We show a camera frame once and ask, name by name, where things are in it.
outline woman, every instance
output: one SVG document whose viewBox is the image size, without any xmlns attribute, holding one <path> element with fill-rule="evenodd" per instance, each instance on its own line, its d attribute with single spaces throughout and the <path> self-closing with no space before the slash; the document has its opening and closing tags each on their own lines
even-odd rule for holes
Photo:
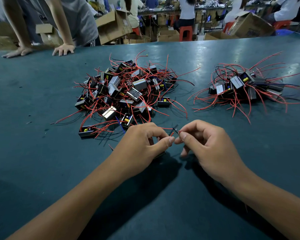
<svg viewBox="0 0 300 240">
<path fill-rule="evenodd" d="M 52 55 L 74 53 L 76 46 L 100 45 L 97 24 L 85 0 L 19 0 L 27 3 L 55 27 L 64 44 L 55 48 Z M 24 56 L 32 52 L 32 45 L 17 0 L 2 0 L 4 12 L 19 39 L 20 47 L 4 58 Z"/>
<path fill-rule="evenodd" d="M 279 11 L 265 16 L 263 19 L 269 24 L 274 24 L 276 21 L 292 20 L 294 19 L 300 7 L 300 0 L 276 0 L 271 1 L 271 5 L 281 5 Z"/>
<path fill-rule="evenodd" d="M 179 32 L 180 27 L 192 26 L 195 23 L 196 0 L 178 0 L 174 10 L 181 9 L 180 19 L 175 21 L 173 29 Z"/>
<path fill-rule="evenodd" d="M 244 11 L 244 7 L 247 4 L 247 0 L 229 0 L 226 6 L 229 6 L 232 3 L 232 10 L 228 12 L 225 16 L 218 16 L 216 12 L 216 20 L 220 21 L 224 19 L 224 23 L 234 22 L 238 13 Z"/>
<path fill-rule="evenodd" d="M 120 7 L 122 10 L 128 11 L 131 28 L 139 27 L 138 8 L 143 8 L 144 4 L 140 0 L 120 0 Z"/>
</svg>

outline assembly line table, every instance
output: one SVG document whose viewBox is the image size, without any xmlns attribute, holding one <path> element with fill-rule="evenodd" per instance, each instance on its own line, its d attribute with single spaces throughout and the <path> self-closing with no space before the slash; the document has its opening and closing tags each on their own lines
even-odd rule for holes
<svg viewBox="0 0 300 240">
<path fill-rule="evenodd" d="M 204 105 L 188 97 L 210 82 L 214 67 L 238 63 L 251 67 L 264 57 L 283 51 L 264 65 L 285 62 L 273 70 L 280 76 L 300 72 L 300 35 L 195 42 L 153 42 L 77 48 L 58 57 L 52 51 L 25 57 L 0 57 L 0 240 L 71 190 L 111 153 L 113 140 L 81 140 L 82 118 L 67 125 L 51 125 L 76 111 L 84 81 L 94 68 L 105 70 L 113 59 L 130 60 L 146 50 L 139 65 L 165 64 L 177 74 L 198 67 L 179 82 L 170 97 L 183 104 L 188 120 L 174 107 L 163 109 L 153 121 L 171 127 L 201 119 L 222 126 L 242 160 L 257 175 L 300 197 L 300 104 L 285 107 L 267 100 L 253 105 L 251 125 L 226 106 L 193 113 Z M 300 84 L 300 75 L 289 83 Z M 173 145 L 160 160 L 118 187 L 100 206 L 80 239 L 280 239 L 282 235 L 254 211 L 209 178 L 189 156 L 181 159 L 182 145 Z"/>
</svg>

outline person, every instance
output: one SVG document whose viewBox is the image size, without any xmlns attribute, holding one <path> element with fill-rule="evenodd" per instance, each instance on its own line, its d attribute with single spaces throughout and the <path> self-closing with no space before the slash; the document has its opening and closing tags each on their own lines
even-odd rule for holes
<svg viewBox="0 0 300 240">
<path fill-rule="evenodd" d="M 179 32 L 180 27 L 192 26 L 195 23 L 196 0 L 177 0 L 174 10 L 181 9 L 180 19 L 173 23 L 173 29 Z"/>
<path fill-rule="evenodd" d="M 144 4 L 140 0 L 120 0 L 120 7 L 131 13 L 128 15 L 131 28 L 139 27 L 138 8 L 143 8 Z"/>
<path fill-rule="evenodd" d="M 75 240 L 103 200 L 127 179 L 146 169 L 172 143 L 184 143 L 214 180 L 263 216 L 288 239 L 300 239 L 300 198 L 258 177 L 241 160 L 224 129 L 201 120 L 182 127 L 174 138 L 154 123 L 131 126 L 88 177 L 25 224 L 7 240 Z"/>
<path fill-rule="evenodd" d="M 76 46 L 100 45 L 97 24 L 85 0 L 20 0 L 29 4 L 61 35 L 63 44 L 52 55 L 74 53 Z M 4 58 L 25 56 L 32 52 L 31 41 L 17 0 L 2 0 L 5 14 L 19 40 L 19 48 Z"/>
<path fill-rule="evenodd" d="M 158 0 L 145 0 L 145 5 L 150 8 L 156 8 L 159 5 Z"/>
<path fill-rule="evenodd" d="M 276 21 L 292 20 L 294 19 L 300 7 L 300 0 L 272 0 L 272 6 L 280 5 L 279 11 L 271 13 L 263 19 L 269 24 L 273 25 Z"/>
<path fill-rule="evenodd" d="M 216 12 L 216 20 L 221 21 L 224 19 L 224 23 L 234 22 L 237 14 L 241 11 L 244 11 L 244 7 L 247 4 L 247 0 L 229 0 L 226 6 L 228 7 L 232 3 L 232 10 L 225 15 L 219 16 Z"/>
</svg>

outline hand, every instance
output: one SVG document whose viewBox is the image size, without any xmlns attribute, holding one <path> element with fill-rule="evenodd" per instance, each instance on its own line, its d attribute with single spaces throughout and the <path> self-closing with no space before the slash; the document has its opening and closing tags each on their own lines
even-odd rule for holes
<svg viewBox="0 0 300 240">
<path fill-rule="evenodd" d="M 9 52 L 8 54 L 3 55 L 2 57 L 3 58 L 12 58 L 12 57 L 16 57 L 16 56 L 25 56 L 25 55 L 31 53 L 32 51 L 33 51 L 32 48 L 23 46 L 23 47 L 19 47 L 18 49 L 14 50 L 12 52 Z"/>
<path fill-rule="evenodd" d="M 185 145 L 181 156 L 192 150 L 202 168 L 227 188 L 240 182 L 249 171 L 221 127 L 201 120 L 192 121 L 179 131 L 175 144 L 182 142 Z"/>
<path fill-rule="evenodd" d="M 157 137 L 154 144 L 152 137 Z M 154 123 L 144 123 L 129 127 L 124 137 L 107 158 L 123 180 L 141 173 L 152 160 L 168 149 L 174 142 L 174 137 Z"/>
<path fill-rule="evenodd" d="M 71 45 L 71 44 L 63 44 L 60 45 L 59 47 L 55 48 L 52 55 L 54 56 L 56 53 L 59 52 L 59 56 L 62 56 L 62 54 L 64 56 L 66 56 L 68 54 L 68 52 L 71 52 L 72 54 L 74 53 L 75 50 L 75 46 Z"/>
</svg>

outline stool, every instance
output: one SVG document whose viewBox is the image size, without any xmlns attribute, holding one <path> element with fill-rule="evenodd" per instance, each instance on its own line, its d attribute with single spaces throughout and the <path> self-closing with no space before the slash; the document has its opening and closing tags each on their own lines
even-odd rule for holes
<svg viewBox="0 0 300 240">
<path fill-rule="evenodd" d="M 277 21 L 274 22 L 273 27 L 275 30 L 282 29 L 284 26 L 288 29 L 290 27 L 291 20 Z"/>
<path fill-rule="evenodd" d="M 132 29 L 132 32 L 135 32 L 136 35 L 139 35 L 139 36 L 140 36 L 139 27 L 133 28 L 133 29 Z"/>
<path fill-rule="evenodd" d="M 224 26 L 223 32 L 227 33 L 234 23 L 235 22 L 228 22 L 228 23 L 226 23 L 225 26 Z"/>
<path fill-rule="evenodd" d="M 183 40 L 183 32 L 187 31 L 187 37 Z M 192 26 L 180 27 L 179 41 L 192 41 Z"/>
</svg>

